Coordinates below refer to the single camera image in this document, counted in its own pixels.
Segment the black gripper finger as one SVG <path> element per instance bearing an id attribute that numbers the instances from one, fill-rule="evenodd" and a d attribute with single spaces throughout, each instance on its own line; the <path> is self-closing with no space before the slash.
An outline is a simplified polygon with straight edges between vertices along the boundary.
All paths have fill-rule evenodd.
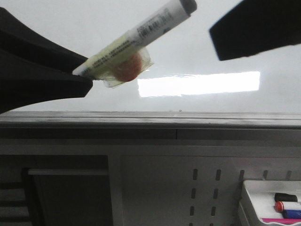
<path id="1" fill-rule="evenodd" d="M 299 0 L 243 0 L 209 30 L 219 60 L 301 42 Z"/>
<path id="2" fill-rule="evenodd" d="M 86 57 L 39 35 L 0 9 L 0 112 L 45 101 L 85 97 L 90 79 L 72 71 Z"/>

